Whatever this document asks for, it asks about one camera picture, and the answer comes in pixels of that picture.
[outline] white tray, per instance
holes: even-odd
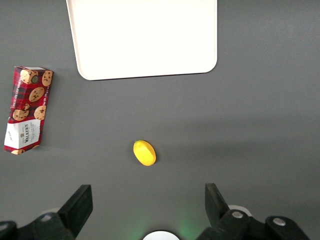
[[[206,73],[217,62],[217,0],[66,0],[87,80]]]

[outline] yellow object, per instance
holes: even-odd
[[[145,166],[151,166],[156,162],[156,152],[150,143],[138,140],[133,145],[135,157]]]

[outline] gray table surface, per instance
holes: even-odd
[[[320,235],[320,1],[218,2],[218,62],[205,74],[87,81],[66,3],[0,1],[0,139],[14,66],[55,72],[42,144],[0,151],[0,221],[31,222],[91,184],[79,240],[140,240],[209,226],[205,183],[228,204]],[[157,162],[142,166],[134,141]]]

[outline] cookie package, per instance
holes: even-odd
[[[16,66],[4,150],[20,155],[40,145],[54,72]]]

